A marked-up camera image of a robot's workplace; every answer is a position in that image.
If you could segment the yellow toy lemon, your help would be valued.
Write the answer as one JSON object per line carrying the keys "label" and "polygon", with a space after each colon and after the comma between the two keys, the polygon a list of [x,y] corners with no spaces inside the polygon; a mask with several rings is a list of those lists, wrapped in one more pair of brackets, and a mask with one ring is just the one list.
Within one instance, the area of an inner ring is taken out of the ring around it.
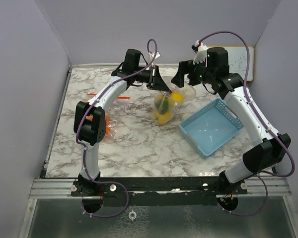
{"label": "yellow toy lemon", "polygon": [[183,97],[180,93],[177,92],[172,92],[170,94],[171,98],[175,101],[175,102],[182,102],[183,101]]}

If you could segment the clear zip bag orange zipper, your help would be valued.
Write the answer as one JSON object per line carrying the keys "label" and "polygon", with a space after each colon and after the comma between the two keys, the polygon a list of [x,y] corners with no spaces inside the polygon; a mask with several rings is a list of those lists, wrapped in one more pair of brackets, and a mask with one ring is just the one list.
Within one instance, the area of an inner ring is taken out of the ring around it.
{"label": "clear zip bag orange zipper", "polygon": [[131,97],[126,96],[118,96],[117,100],[114,101],[114,105],[105,113],[105,122],[106,122],[106,132],[105,132],[105,139],[106,140],[113,140],[118,128],[118,120],[114,119],[114,115],[116,111],[119,109],[119,105],[125,104],[129,101]]}

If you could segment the yellow toy pepper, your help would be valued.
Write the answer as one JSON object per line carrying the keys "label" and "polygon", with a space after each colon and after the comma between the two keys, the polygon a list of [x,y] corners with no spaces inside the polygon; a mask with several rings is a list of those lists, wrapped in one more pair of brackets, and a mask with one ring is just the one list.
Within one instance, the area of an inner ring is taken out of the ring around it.
{"label": "yellow toy pepper", "polygon": [[168,121],[172,119],[172,113],[166,112],[164,114],[160,114],[158,111],[153,113],[153,119],[159,124],[166,124]]}

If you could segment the orange toy pumpkin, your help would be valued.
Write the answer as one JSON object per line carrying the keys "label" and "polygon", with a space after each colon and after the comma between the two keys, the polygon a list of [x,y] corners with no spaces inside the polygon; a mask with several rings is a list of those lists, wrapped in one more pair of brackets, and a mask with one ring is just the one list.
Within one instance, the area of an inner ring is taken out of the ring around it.
{"label": "orange toy pumpkin", "polygon": [[106,123],[106,132],[105,135],[109,135],[111,133],[111,125],[110,125],[110,117],[105,115],[105,123]]}

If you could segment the green orange toy mango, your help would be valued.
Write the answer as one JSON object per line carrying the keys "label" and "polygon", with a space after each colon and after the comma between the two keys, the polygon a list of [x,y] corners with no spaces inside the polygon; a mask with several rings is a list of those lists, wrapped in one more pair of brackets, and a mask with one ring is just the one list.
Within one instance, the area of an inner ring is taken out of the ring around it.
{"label": "green orange toy mango", "polygon": [[154,103],[159,114],[163,115],[169,110],[169,100],[166,97],[158,98]]}

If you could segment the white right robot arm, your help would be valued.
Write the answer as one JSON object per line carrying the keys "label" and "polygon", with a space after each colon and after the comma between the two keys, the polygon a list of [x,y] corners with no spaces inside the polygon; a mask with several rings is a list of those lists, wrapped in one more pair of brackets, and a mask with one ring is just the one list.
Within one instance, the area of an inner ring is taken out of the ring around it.
{"label": "white right robot arm", "polygon": [[242,160],[220,173],[219,190],[229,194],[236,183],[252,176],[273,164],[279,163],[291,142],[288,134],[280,134],[250,97],[246,81],[238,73],[231,73],[228,52],[223,47],[208,48],[206,45],[193,46],[193,60],[181,61],[171,82],[184,87],[187,75],[191,86],[210,84],[216,94],[237,115],[244,125],[253,145],[245,152]]}

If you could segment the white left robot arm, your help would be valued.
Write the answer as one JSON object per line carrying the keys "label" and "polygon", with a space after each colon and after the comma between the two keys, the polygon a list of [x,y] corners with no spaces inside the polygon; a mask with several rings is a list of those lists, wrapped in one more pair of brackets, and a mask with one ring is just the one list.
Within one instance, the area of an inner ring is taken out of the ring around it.
{"label": "white left robot arm", "polygon": [[100,189],[100,169],[98,166],[99,143],[106,132],[105,113],[122,93],[135,82],[147,84],[147,88],[170,92],[158,72],[158,66],[149,63],[139,66],[143,54],[135,49],[128,49],[124,61],[111,73],[108,83],[88,102],[79,102],[75,110],[74,132],[76,142],[83,147],[82,166],[78,180],[82,189],[93,196]]}

